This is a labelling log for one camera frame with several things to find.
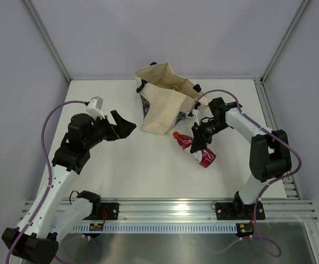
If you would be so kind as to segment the red Fairy dish soap bottle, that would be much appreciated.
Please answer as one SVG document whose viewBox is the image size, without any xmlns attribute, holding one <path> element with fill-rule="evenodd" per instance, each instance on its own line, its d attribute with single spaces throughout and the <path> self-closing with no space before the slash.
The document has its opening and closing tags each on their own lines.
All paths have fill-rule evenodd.
<svg viewBox="0 0 319 264">
<path fill-rule="evenodd" d="M 183 151 L 189 153 L 192 158 L 203 168 L 208 168 L 216 159 L 216 155 L 209 148 L 204 148 L 191 153 L 191 146 L 193 144 L 193 138 L 188 135 L 181 134 L 177 131 L 172 133 L 173 138 Z"/>
</svg>

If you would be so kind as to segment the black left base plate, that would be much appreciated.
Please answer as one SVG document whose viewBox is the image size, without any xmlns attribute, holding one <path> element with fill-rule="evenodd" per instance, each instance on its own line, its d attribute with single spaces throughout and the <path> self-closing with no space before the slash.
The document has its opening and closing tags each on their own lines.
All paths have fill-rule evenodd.
<svg viewBox="0 0 319 264">
<path fill-rule="evenodd" d="M 120 204 L 117 202 L 100 202 L 94 205 L 92 209 L 92 219 L 115 221 L 119 216 Z"/>
</svg>

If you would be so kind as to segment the green bottle white cap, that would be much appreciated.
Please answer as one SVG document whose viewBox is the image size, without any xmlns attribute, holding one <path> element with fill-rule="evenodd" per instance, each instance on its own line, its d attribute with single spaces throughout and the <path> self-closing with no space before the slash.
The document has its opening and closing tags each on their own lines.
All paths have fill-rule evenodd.
<svg viewBox="0 0 319 264">
<path fill-rule="evenodd" d="M 208 104 L 209 104 L 209 99 L 206 96 L 203 96 L 197 102 L 198 106 L 203 106 L 203 107 L 207 107 Z"/>
</svg>

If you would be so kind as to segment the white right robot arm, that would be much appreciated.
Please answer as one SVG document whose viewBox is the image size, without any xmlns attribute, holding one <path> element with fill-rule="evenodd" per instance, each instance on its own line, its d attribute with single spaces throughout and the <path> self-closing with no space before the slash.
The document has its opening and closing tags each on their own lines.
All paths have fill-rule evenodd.
<svg viewBox="0 0 319 264">
<path fill-rule="evenodd" d="M 212 137 L 226 128 L 235 129 L 250 144 L 249 168 L 251 175 L 235 193 L 231 202 L 216 202 L 218 220 L 264 219 L 260 201 L 262 193 L 275 179 L 292 168 L 288 136 L 284 130 L 264 128 L 249 118 L 238 102 L 224 102 L 215 98 L 209 104 L 211 118 L 203 118 L 192 126 L 193 141 L 190 151 L 201 151 L 212 142 Z"/>
</svg>

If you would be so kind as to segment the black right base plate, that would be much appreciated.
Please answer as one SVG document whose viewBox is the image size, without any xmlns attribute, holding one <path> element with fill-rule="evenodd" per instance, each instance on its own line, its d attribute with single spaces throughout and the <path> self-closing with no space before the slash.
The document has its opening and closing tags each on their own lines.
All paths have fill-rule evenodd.
<svg viewBox="0 0 319 264">
<path fill-rule="evenodd" d="M 257 204 L 256 215 L 254 216 L 254 204 L 242 205 L 241 208 L 235 208 L 233 202 L 214 203 L 216 218 L 219 221 L 227 220 L 265 220 L 265 211 L 262 203 Z"/>
</svg>

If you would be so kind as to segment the left aluminium frame post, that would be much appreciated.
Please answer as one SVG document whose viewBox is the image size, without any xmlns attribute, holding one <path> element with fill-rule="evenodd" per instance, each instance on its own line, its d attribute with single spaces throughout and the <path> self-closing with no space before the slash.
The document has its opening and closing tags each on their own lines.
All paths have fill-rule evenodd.
<svg viewBox="0 0 319 264">
<path fill-rule="evenodd" d="M 26 11 L 28 12 L 32 23 L 34 24 L 37 32 L 41 36 L 41 39 L 43 40 L 44 44 L 46 45 L 50 55 L 52 56 L 52 59 L 54 60 L 57 68 L 59 69 L 60 73 L 63 75 L 63 78 L 66 80 L 68 84 L 71 83 L 72 78 L 61 59 L 49 33 L 47 32 L 47 29 L 33 3 L 31 0 L 22 0 L 21 3 L 25 7 Z"/>
</svg>

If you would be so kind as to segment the aluminium mounting rail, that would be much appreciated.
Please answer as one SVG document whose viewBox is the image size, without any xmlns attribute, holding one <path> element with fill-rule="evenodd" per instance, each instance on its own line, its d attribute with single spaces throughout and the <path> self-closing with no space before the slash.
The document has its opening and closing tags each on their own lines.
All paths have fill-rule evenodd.
<svg viewBox="0 0 319 264">
<path fill-rule="evenodd" d="M 238 221 L 222 217 L 223 210 L 215 210 L 222 199 L 102 199 L 103 203 L 119 204 L 118 221 L 128 222 L 208 222 Z M 270 222 L 316 222 L 317 214 L 308 200 L 262 200 L 262 213 Z"/>
</svg>

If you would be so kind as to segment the aluminium frame post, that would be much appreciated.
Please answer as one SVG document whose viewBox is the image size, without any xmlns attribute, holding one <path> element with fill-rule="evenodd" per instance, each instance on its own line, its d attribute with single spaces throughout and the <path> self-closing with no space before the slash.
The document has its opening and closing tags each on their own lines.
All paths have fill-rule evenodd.
<svg viewBox="0 0 319 264">
<path fill-rule="evenodd" d="M 37 32 L 41 36 L 41 39 L 43 40 L 44 44 L 46 45 L 50 55 L 52 56 L 52 59 L 54 60 L 57 68 L 59 69 L 60 73 L 63 75 L 63 78 L 66 80 L 68 84 L 71 83 L 72 78 L 61 59 L 49 33 L 47 32 L 47 29 L 33 3 L 31 0 L 22 0 L 21 3 L 25 7 L 26 11 L 28 12 L 32 23 L 34 24 Z"/>
<path fill-rule="evenodd" d="M 290 42 L 292 36 L 294 35 L 298 25 L 300 24 L 303 16 L 305 15 L 309 5 L 312 3 L 311 0 L 302 0 L 298 9 L 296 10 L 292 20 L 290 21 L 281 41 L 279 42 L 271 60 L 268 63 L 266 70 L 263 72 L 260 82 L 265 84 L 270 74 L 273 72 L 275 66 L 277 65 L 279 59 L 281 58 L 284 50 L 286 49 L 288 43 Z"/>
</svg>

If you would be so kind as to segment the right aluminium frame post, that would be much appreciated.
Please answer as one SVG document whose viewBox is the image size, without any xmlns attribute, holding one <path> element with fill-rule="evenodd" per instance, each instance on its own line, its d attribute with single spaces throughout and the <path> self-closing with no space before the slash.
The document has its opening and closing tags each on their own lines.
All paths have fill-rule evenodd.
<svg viewBox="0 0 319 264">
<path fill-rule="evenodd" d="M 292 20 L 290 21 L 281 41 L 279 42 L 271 60 L 268 63 L 266 70 L 263 72 L 260 82 L 265 84 L 270 74 L 273 72 L 275 66 L 277 65 L 279 59 L 281 58 L 284 50 L 286 49 L 288 43 L 290 42 L 292 36 L 294 35 L 298 25 L 300 24 L 303 16 L 305 15 L 309 5 L 312 3 L 311 0 L 302 0 L 298 9 L 296 10 Z"/>
</svg>

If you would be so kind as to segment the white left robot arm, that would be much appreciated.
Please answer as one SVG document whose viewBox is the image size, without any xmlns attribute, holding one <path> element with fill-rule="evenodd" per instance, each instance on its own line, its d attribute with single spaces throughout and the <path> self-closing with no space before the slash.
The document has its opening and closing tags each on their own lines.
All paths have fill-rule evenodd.
<svg viewBox="0 0 319 264">
<path fill-rule="evenodd" d="M 115 124 L 106 117 L 81 113 L 72 116 L 60 147 L 47 163 L 48 181 L 25 217 L 15 228 L 6 228 L 2 240 L 11 256 L 33 263 L 51 263 L 64 237 L 83 219 L 101 215 L 99 195 L 82 191 L 72 205 L 59 216 L 56 212 L 65 193 L 90 159 L 90 150 L 102 141 L 127 138 L 136 124 L 111 111 Z"/>
</svg>

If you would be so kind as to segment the beige canvas tote bag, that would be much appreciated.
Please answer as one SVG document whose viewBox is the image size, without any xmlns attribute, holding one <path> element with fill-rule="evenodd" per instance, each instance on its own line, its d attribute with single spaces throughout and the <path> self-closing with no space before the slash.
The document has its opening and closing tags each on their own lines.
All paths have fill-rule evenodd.
<svg viewBox="0 0 319 264">
<path fill-rule="evenodd" d="M 205 109 L 197 102 L 204 96 L 201 86 L 174 73 L 169 63 L 151 63 L 135 73 L 136 93 L 143 109 L 141 130 L 166 135 L 193 109 Z"/>
</svg>

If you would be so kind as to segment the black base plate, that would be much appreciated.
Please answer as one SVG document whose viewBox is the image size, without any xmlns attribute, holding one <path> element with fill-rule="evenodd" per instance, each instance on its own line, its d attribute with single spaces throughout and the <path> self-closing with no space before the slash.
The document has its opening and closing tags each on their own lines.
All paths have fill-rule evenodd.
<svg viewBox="0 0 319 264">
<path fill-rule="evenodd" d="M 214 203 L 216 218 L 219 221 L 227 220 L 265 220 L 265 211 L 262 203 L 257 204 L 256 215 L 254 216 L 254 204 L 242 205 L 241 208 L 235 208 L 233 202 Z"/>
<path fill-rule="evenodd" d="M 92 209 L 92 219 L 115 221 L 119 216 L 120 204 L 117 202 L 100 202 L 94 205 Z"/>
</svg>

